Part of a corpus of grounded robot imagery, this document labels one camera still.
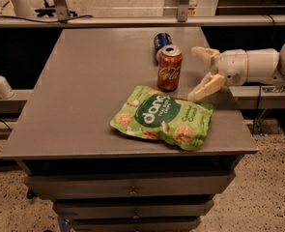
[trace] gray tabletop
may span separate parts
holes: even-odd
[[[154,37],[172,36],[183,54],[180,86],[171,95],[186,98],[208,71],[190,53],[208,46],[199,27],[64,30],[26,103],[1,158],[81,159],[132,156],[247,154],[256,143],[223,89],[209,97],[214,115],[208,136],[195,152],[163,142],[126,138],[109,122],[137,85],[157,87]]]

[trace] spray bottle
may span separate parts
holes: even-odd
[[[0,98],[1,99],[8,99],[14,95],[14,91],[10,84],[8,83],[7,79],[0,75]]]

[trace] soda can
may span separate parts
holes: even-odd
[[[172,44],[170,35],[167,33],[159,33],[154,38],[154,47],[156,51],[156,59],[159,61],[159,55],[162,48],[168,44]]]
[[[157,86],[162,91],[174,91],[179,86],[183,54],[176,45],[166,45],[159,55]]]

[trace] red can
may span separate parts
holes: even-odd
[[[180,49],[169,44],[159,55],[157,86],[162,91],[174,91],[179,86],[183,54]]]

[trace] green bag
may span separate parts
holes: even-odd
[[[213,106],[175,99],[147,86],[137,86],[110,124],[127,135],[164,140],[182,149],[198,149],[207,136]]]

